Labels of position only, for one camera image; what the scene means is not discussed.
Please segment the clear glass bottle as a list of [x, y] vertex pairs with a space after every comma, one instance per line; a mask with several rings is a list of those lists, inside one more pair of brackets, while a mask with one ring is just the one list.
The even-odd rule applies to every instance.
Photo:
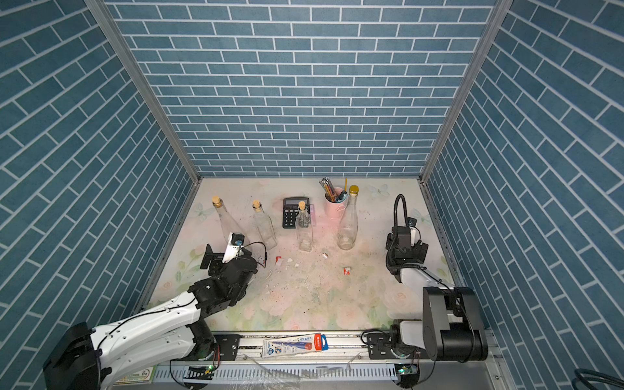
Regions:
[[229, 245], [231, 243], [231, 235], [239, 235], [242, 236], [242, 239], [236, 240], [235, 243], [241, 245], [248, 245], [249, 237], [245, 230], [238, 224], [237, 221], [232, 217], [232, 215], [228, 212], [226, 206], [224, 205], [223, 200], [214, 196], [212, 198], [213, 206], [219, 216], [219, 221], [222, 229], [222, 233], [224, 236], [224, 240], [226, 240], [226, 244]]

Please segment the tall gold-capped glass bottle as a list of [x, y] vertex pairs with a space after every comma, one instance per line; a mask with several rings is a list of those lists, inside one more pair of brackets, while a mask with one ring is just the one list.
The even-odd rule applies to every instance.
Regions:
[[349, 198], [341, 222], [337, 230], [337, 245], [342, 250], [354, 248], [358, 233], [357, 199], [359, 187], [349, 188]]

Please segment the short corked glass bottle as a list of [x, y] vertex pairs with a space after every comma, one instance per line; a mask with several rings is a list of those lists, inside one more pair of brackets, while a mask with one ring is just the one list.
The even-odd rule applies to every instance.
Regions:
[[277, 246], [277, 240], [271, 218], [263, 210], [263, 205], [260, 201], [254, 200], [252, 206], [254, 211], [254, 225], [258, 231], [258, 235], [260, 235], [262, 242], [266, 245], [266, 249], [272, 250]]

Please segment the corked glass bottle red label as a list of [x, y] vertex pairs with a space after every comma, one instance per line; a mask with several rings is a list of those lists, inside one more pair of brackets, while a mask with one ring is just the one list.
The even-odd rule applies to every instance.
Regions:
[[310, 213], [307, 210], [307, 206], [304, 201], [300, 201], [298, 203], [296, 233], [299, 250], [304, 252], [311, 252], [313, 250], [314, 243], [313, 229]]

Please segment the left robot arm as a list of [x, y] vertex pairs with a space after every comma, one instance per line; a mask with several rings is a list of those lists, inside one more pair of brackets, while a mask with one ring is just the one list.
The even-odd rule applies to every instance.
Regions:
[[177, 297], [113, 323], [68, 328], [43, 363], [45, 386], [103, 389], [162, 362], [201, 353], [215, 357], [218, 345], [206, 317], [236, 305], [265, 265], [247, 246], [229, 245], [224, 253], [207, 247], [200, 267], [208, 276]]

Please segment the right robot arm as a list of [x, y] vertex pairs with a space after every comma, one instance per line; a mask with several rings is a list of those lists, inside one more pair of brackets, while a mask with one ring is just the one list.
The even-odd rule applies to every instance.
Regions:
[[362, 332], [369, 358], [383, 359], [393, 352], [399, 358], [424, 353], [434, 362], [486, 360], [488, 341], [475, 292], [446, 283], [425, 266], [428, 244], [422, 240], [416, 219], [408, 216], [402, 194], [394, 201], [386, 250], [388, 271], [399, 283], [421, 293], [422, 316], [396, 320], [388, 331]]

